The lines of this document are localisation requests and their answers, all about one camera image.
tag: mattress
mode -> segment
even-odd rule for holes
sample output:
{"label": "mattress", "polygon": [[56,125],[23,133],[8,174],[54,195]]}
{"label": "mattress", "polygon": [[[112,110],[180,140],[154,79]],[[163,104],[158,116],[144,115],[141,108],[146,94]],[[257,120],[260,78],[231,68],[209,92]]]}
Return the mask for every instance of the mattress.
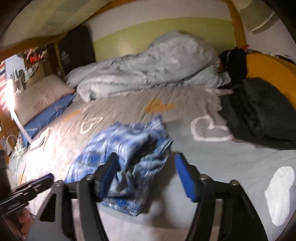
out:
{"label": "mattress", "polygon": [[[165,87],[132,92],[92,103],[77,101],[42,129],[44,144],[29,150],[22,158],[22,182],[51,172],[55,180],[64,179],[68,168],[84,146],[99,131],[115,121],[149,122],[161,115],[170,137],[172,155],[153,182],[142,214],[131,217],[98,204],[110,240],[184,240],[196,204],[186,197],[175,171],[173,154],[183,152],[190,164],[216,181],[237,179],[245,189],[264,225],[268,239],[274,241],[296,209],[296,185],[290,189],[287,221],[275,226],[271,221],[264,192],[276,170],[296,168],[294,150],[278,151],[232,139],[225,121],[218,115],[220,94],[227,91],[198,87]],[[37,213],[47,192],[32,200],[29,207]],[[78,240],[83,240],[79,210],[73,201]],[[219,222],[214,223],[213,237]]]}

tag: yellow pillow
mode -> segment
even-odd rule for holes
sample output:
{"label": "yellow pillow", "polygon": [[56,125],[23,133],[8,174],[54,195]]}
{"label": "yellow pillow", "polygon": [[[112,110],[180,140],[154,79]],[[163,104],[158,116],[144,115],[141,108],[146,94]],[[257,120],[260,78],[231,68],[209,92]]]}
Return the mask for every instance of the yellow pillow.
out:
{"label": "yellow pillow", "polygon": [[296,66],[261,53],[247,54],[248,78],[259,77],[277,87],[296,109]]}

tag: white wall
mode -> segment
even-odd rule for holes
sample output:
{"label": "white wall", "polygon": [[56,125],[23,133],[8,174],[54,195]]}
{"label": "white wall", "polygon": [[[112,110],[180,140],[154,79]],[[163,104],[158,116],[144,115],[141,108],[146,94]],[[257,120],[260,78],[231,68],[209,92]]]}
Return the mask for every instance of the white wall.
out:
{"label": "white wall", "polygon": [[253,34],[245,29],[245,35],[250,48],[263,53],[287,54],[296,61],[296,44],[280,19],[270,28],[258,34]]}
{"label": "white wall", "polygon": [[17,55],[13,55],[5,60],[5,70],[7,78],[10,78],[12,72],[17,69],[17,71],[25,70],[24,60],[19,58]]}
{"label": "white wall", "polygon": [[231,21],[227,5],[221,0],[139,0],[106,11],[90,19],[86,25],[95,41],[139,23],[180,17]]}

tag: screw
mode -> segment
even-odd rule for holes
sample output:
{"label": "screw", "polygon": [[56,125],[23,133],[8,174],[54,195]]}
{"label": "screw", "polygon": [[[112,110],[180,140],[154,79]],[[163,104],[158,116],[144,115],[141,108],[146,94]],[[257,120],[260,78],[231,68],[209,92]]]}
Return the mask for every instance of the screw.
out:
{"label": "screw", "polygon": [[201,180],[207,180],[208,178],[209,178],[209,176],[206,175],[206,174],[201,174],[201,175],[200,175],[200,179],[201,179]]}
{"label": "screw", "polygon": [[89,175],[86,177],[86,179],[89,181],[89,180],[92,179],[93,177],[94,177],[93,174],[89,174]]}
{"label": "screw", "polygon": [[233,186],[238,186],[239,182],[238,182],[238,180],[231,180],[230,184],[233,185]]}
{"label": "screw", "polygon": [[60,185],[62,185],[64,182],[62,181],[62,180],[58,180],[57,182],[56,182],[56,186],[57,187],[59,187]]}

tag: ceiling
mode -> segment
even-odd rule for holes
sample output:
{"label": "ceiling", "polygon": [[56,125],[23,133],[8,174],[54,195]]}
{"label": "ceiling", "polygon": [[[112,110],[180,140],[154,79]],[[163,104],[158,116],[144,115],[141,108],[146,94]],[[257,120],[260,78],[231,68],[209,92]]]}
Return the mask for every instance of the ceiling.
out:
{"label": "ceiling", "polygon": [[27,39],[65,33],[84,22],[111,0],[33,0],[2,34],[0,49]]}

